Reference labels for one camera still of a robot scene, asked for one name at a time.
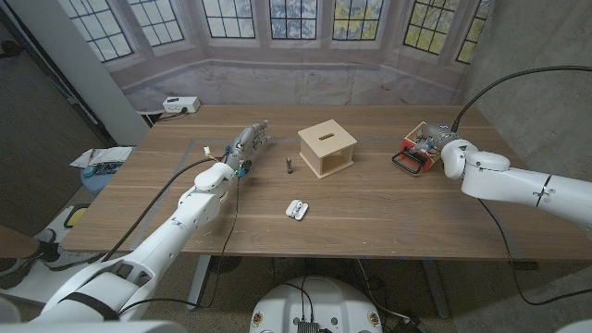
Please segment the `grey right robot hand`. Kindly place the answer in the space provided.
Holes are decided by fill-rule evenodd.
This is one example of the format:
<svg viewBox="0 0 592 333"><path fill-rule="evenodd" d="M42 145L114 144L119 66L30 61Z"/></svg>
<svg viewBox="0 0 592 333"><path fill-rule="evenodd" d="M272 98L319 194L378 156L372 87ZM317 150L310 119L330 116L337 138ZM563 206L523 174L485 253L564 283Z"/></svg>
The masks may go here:
<svg viewBox="0 0 592 333"><path fill-rule="evenodd" d="M444 146L458 140L460 136L448 125L437 123L422 123L415 135L416 143L413 152L435 154L441 152Z"/></svg>

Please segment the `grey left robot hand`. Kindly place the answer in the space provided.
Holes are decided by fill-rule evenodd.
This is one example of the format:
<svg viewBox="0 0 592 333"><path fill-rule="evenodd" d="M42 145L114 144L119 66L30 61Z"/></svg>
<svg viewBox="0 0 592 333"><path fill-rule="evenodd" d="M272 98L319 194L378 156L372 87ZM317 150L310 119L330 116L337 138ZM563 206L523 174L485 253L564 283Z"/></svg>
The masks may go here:
<svg viewBox="0 0 592 333"><path fill-rule="evenodd" d="M250 172L251 155L270 139L267 125L268 120L265 119L246 127L228 147L223 162L230 166L239 178Z"/></svg>

